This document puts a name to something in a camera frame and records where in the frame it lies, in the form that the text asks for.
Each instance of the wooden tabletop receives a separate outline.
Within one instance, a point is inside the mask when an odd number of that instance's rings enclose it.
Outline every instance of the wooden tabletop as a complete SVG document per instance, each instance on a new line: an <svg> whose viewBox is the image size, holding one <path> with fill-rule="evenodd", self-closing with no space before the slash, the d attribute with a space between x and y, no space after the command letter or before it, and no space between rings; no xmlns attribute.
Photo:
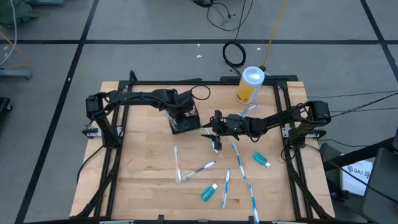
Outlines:
<svg viewBox="0 0 398 224"><path fill-rule="evenodd" d="M101 91L116 90L118 82L104 82ZM136 85L133 91L152 91L158 88L175 88L179 93L192 86ZM248 105L236 100L237 86L209 86L211 96L205 101L195 101L202 123L207 123L214 110L225 116L240 113ZM306 102L302 82L288 82L292 105ZM193 94L199 98L207 95L205 88L197 88ZM259 105L248 115L265 118L277 112L272 87L263 86L256 103ZM119 121L123 110L120 110ZM155 220L165 215L166 220L248 220L252 204L247 182L252 183L260 220L295 220L285 162L280 158L282 138L280 128L274 128L253 143L246 136L236 141L247 181L242 180L238 162L231 149L232 137L222 137L221 157L211 148L209 139L201 137L204 129L182 134L171 134L169 122L163 112L151 106L132 106L127 117L123 152L112 219ZM314 139L307 144L317 146ZM85 159L102 145L100 138L89 139ZM182 184L175 182L174 146L179 148L182 175L217 160L208 170L194 175ZM265 156L271 166L260 166L253 158L255 152ZM301 150L308 189L318 203L334 216L325 172L320 154L311 148ZM71 215L80 212L99 186L105 150L102 150L82 170L77 185ZM231 168L226 208L221 208L227 167ZM212 184L218 184L214 196L203 202L200 194ZM297 188L300 210L305 217L302 194ZM104 194L101 214L105 213L108 191Z"/></svg>

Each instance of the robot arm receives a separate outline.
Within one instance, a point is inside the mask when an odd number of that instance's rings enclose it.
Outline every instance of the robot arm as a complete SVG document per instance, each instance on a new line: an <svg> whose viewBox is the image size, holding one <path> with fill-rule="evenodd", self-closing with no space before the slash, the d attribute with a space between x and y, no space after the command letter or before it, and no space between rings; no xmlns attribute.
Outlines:
<svg viewBox="0 0 398 224"><path fill-rule="evenodd" d="M97 93L86 99L86 113L87 117L91 121L96 121L101 129L105 147L117 147L121 144L118 131L109 123L107 115L122 105L150 105L159 111L165 110L173 134L200 128L200 118L192 90L181 94L174 89L154 90L149 93L116 90L109 93Z"/></svg>
<svg viewBox="0 0 398 224"><path fill-rule="evenodd" d="M303 112L307 112L306 118L301 116ZM202 126L203 128L212 128L216 135L202 134L202 136L214 141L216 150L222 150L220 136L233 136L239 140L239 135L247 135L252 141L257 142L259 137L271 128L291 122L301 122L299 127L289 130L289 143L300 147L303 146L304 138L308 133L330 121L328 104L323 101L300 103L289 110L267 118L242 117L238 114L222 117L222 113L216 110L215 116L210 118L210 122Z"/></svg>

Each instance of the cart wheel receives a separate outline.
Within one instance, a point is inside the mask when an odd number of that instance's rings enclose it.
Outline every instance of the cart wheel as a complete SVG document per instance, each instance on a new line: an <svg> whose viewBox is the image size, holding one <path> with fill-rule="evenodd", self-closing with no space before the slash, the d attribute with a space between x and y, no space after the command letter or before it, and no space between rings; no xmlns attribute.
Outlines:
<svg viewBox="0 0 398 224"><path fill-rule="evenodd" d="M8 105L7 105L6 111L7 111L7 112L12 111L12 105L11 105L11 104L8 104Z"/></svg>

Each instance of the white lid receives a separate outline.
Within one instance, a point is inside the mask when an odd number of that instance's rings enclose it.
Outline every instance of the white lid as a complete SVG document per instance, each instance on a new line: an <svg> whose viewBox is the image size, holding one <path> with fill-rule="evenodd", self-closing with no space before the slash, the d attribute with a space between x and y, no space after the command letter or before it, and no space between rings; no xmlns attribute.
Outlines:
<svg viewBox="0 0 398 224"><path fill-rule="evenodd" d="M247 67L244 69L242 77L246 82L252 85L259 85L264 81L264 72L255 66Z"/></svg>

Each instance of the small blue bottle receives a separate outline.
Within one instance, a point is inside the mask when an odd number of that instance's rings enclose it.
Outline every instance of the small blue bottle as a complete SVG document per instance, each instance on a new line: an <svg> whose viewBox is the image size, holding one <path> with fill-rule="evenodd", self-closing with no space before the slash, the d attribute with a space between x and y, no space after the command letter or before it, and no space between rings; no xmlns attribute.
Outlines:
<svg viewBox="0 0 398 224"><path fill-rule="evenodd" d="M207 202L213 194L216 192L217 185L213 184L212 186L209 186L201 195L201 199Z"/></svg>
<svg viewBox="0 0 398 224"><path fill-rule="evenodd" d="M258 152L254 153L253 159L263 166L269 167L271 165L268 160Z"/></svg>

